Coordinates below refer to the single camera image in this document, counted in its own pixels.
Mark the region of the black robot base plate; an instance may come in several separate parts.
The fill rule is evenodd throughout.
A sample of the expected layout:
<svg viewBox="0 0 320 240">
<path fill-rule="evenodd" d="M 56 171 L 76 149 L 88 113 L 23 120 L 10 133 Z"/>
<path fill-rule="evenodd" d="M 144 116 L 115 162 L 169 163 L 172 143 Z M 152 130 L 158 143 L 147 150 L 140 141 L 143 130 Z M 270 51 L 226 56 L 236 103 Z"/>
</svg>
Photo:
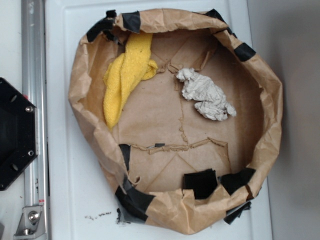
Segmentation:
<svg viewBox="0 0 320 240">
<path fill-rule="evenodd" d="M 0 79 L 0 190 L 5 191 L 38 156 L 37 108 Z"/>
</svg>

